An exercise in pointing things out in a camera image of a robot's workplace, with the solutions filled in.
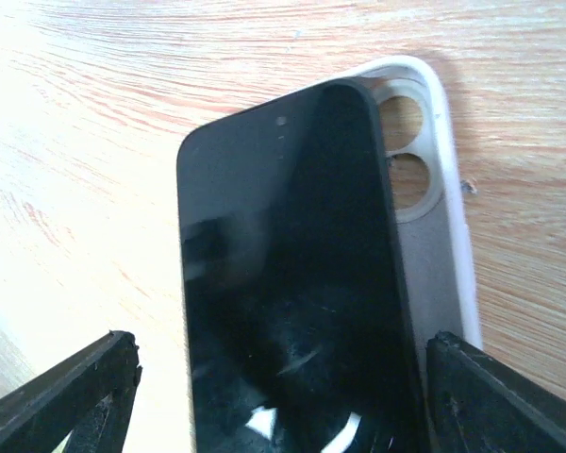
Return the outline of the beige phone case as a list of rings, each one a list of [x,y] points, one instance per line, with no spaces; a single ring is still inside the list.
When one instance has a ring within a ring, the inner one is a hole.
[[[440,330],[482,347],[470,230],[449,104],[439,77],[410,56],[372,60],[342,76],[368,85],[377,104],[403,96],[415,101],[423,115],[411,143],[388,149],[391,157],[420,159],[428,171],[423,198],[396,212],[417,353],[423,357],[427,341]]]

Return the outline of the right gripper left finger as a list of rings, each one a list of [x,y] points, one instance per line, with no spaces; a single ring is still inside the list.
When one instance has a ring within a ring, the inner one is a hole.
[[[0,398],[0,452],[121,452],[142,367],[132,333],[111,331]]]

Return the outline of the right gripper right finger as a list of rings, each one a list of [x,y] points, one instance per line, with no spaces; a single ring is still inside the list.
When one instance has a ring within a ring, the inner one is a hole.
[[[457,335],[427,342],[426,371],[441,452],[566,452],[566,400]]]

